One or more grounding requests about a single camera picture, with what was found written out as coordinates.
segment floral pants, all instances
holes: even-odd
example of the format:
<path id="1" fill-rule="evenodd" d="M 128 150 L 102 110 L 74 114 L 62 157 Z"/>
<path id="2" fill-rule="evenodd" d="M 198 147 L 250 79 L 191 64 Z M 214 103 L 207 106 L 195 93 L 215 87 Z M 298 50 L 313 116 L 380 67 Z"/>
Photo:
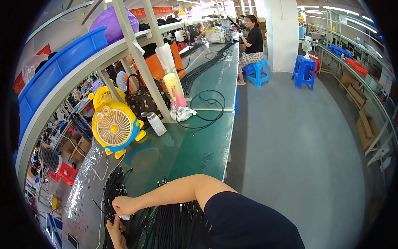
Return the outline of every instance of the floral pants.
<path id="1" fill-rule="evenodd" d="M 251 63 L 259 62 L 262 59 L 263 59 L 263 52 L 257 52 L 251 54 L 241 53 L 239 55 L 239 60 L 238 60 L 238 73 L 242 73 L 242 68 L 244 68 L 244 66 L 249 65 Z"/>

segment pink water bottle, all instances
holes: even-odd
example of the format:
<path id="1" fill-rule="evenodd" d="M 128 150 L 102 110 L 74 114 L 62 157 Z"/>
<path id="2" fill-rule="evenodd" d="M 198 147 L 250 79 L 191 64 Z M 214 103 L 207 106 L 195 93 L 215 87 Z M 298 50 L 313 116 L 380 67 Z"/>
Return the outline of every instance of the pink water bottle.
<path id="1" fill-rule="evenodd" d="M 185 101 L 184 92 L 182 90 L 181 84 L 175 73 L 168 73 L 163 77 L 164 84 L 169 92 L 171 98 L 174 101 L 174 106 L 178 109 L 180 106 L 186 107 L 187 102 Z"/>

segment yellow desk fan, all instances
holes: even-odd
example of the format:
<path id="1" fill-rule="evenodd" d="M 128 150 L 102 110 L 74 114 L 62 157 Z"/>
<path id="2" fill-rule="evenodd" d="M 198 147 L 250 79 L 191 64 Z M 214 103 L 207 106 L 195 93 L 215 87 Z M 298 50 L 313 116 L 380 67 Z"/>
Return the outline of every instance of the yellow desk fan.
<path id="1" fill-rule="evenodd" d="M 118 88 L 116 90 L 125 100 L 125 94 Z M 95 109 L 92 120 L 93 135 L 107 155 L 115 152 L 115 158 L 119 159 L 133 139 L 140 141 L 145 137 L 146 131 L 140 131 L 144 122 L 137 119 L 126 103 L 115 100 L 107 86 L 99 87 L 88 98 L 93 100 Z"/>

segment white water bottle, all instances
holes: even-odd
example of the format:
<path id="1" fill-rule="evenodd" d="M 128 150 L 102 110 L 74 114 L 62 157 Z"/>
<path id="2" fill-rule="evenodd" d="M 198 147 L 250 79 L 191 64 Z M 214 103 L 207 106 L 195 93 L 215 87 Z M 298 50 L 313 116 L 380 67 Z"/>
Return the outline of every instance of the white water bottle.
<path id="1" fill-rule="evenodd" d="M 156 134 L 159 137 L 166 133 L 167 131 L 166 128 L 164 127 L 160 118 L 154 112 L 149 112 L 146 117 L 148 118 L 148 121 L 152 126 L 153 130 L 156 132 Z"/>

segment black handbag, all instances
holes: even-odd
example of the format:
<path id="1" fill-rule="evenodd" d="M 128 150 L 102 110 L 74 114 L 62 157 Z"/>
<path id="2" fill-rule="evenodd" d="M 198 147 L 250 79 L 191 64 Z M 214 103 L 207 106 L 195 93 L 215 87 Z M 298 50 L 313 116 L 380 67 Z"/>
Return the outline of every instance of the black handbag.
<path id="1" fill-rule="evenodd" d="M 140 78 L 140 73 L 137 72 L 137 75 L 131 74 L 127 78 L 127 82 L 130 81 L 130 77 L 135 77 L 138 80 L 138 85 L 139 89 L 131 94 L 130 88 L 127 85 L 127 92 L 126 92 L 126 103 L 130 107 L 130 109 L 133 111 L 135 116 L 142 121 L 147 121 L 145 118 L 141 117 L 142 112 L 154 112 L 156 115 L 158 115 L 159 118 L 163 118 L 162 114 L 160 113 L 160 110 L 158 106 L 156 105 L 155 101 L 153 100 L 153 97 L 151 96 L 149 90 L 147 87 L 144 86 L 143 81 Z M 167 97 L 165 90 L 163 89 L 161 83 L 153 79 L 156 83 L 156 86 L 158 87 L 158 90 L 160 94 L 162 95 L 162 98 L 167 106 L 168 109 L 170 109 L 170 99 Z"/>

